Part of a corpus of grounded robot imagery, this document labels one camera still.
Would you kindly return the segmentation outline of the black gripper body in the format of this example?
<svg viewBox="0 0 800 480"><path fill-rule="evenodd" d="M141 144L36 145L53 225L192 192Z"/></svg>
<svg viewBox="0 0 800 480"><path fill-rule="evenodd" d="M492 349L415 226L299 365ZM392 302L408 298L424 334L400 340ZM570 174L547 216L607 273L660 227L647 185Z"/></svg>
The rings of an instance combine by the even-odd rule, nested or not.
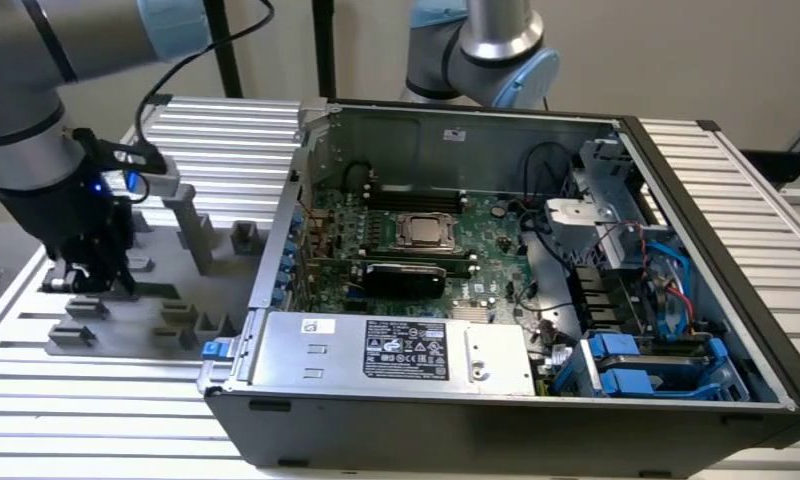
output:
<svg viewBox="0 0 800 480"><path fill-rule="evenodd" d="M76 172L36 190L0 188L0 201L48 258L81 264L91 291L109 292L113 263L133 247L132 204L112 194L99 172Z"/></svg>

